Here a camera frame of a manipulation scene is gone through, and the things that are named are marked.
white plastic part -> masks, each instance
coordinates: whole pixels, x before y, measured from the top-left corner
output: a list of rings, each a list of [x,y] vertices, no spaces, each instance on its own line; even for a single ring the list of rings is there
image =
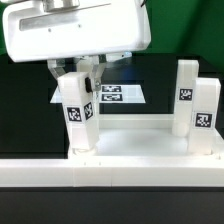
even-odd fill
[[[42,1],[6,8],[7,51],[18,61],[138,51],[151,40],[140,0],[80,0],[75,10],[45,13]]]
[[[0,2],[6,3],[6,4],[14,4],[17,2],[25,2],[25,1],[28,1],[28,0],[1,0]]]
[[[168,129],[102,129],[96,156],[2,159],[0,187],[224,187],[223,155],[187,154],[187,139],[173,136],[171,127],[172,122]]]
[[[188,151],[211,154],[221,85],[218,79],[197,78],[194,89]]]
[[[194,80],[198,76],[197,60],[179,60],[177,69],[174,122],[172,132],[185,137],[189,133]]]
[[[86,92],[85,72],[70,72],[58,78],[64,115],[72,150],[95,150],[99,128],[92,93]]]

white base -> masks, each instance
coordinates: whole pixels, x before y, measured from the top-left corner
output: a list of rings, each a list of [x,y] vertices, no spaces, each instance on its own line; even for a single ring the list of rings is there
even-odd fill
[[[187,138],[172,135],[172,115],[138,115],[134,129],[123,129],[133,125],[134,115],[103,117],[100,126],[108,129],[100,131],[95,156],[70,151],[69,159],[0,160],[0,186],[224,186],[224,141],[218,133],[216,151],[195,156],[187,153]],[[110,129],[116,117],[121,129]],[[159,117],[164,127],[158,119],[157,128],[144,128]]]

white foam block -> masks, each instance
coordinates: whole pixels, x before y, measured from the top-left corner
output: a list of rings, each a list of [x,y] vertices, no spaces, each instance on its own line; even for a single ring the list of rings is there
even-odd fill
[[[197,78],[193,99],[188,151],[211,154],[221,85],[218,79]]]
[[[192,112],[193,84],[198,76],[197,60],[179,60],[177,69],[176,97],[172,132],[184,137],[189,132]]]
[[[93,97],[85,89],[88,73],[70,72],[58,78],[72,149],[90,150],[99,140]]]

black and white square marker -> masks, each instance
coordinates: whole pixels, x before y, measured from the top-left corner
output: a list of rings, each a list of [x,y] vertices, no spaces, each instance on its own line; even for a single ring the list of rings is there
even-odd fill
[[[70,122],[82,122],[80,109],[78,107],[67,107],[67,113]]]
[[[121,92],[121,86],[102,86],[102,92],[119,93]]]
[[[212,114],[196,113],[195,127],[198,128],[211,128]]]
[[[179,100],[192,101],[193,89],[180,89]]]
[[[122,94],[102,94],[102,101],[104,102],[121,102],[123,101]]]
[[[84,112],[86,120],[89,120],[93,116],[93,106],[91,102],[84,106]]]

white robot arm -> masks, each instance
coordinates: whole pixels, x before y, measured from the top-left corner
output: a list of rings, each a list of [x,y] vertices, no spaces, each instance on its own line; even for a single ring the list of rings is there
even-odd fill
[[[5,42],[15,62],[47,60],[57,79],[70,149],[95,150],[99,139],[94,91],[108,53],[144,50],[151,41],[143,0],[2,0]],[[65,74],[63,59],[88,58]]]
[[[21,62],[144,50],[151,35],[146,8],[141,5],[142,0],[12,4],[3,15],[8,54]]]

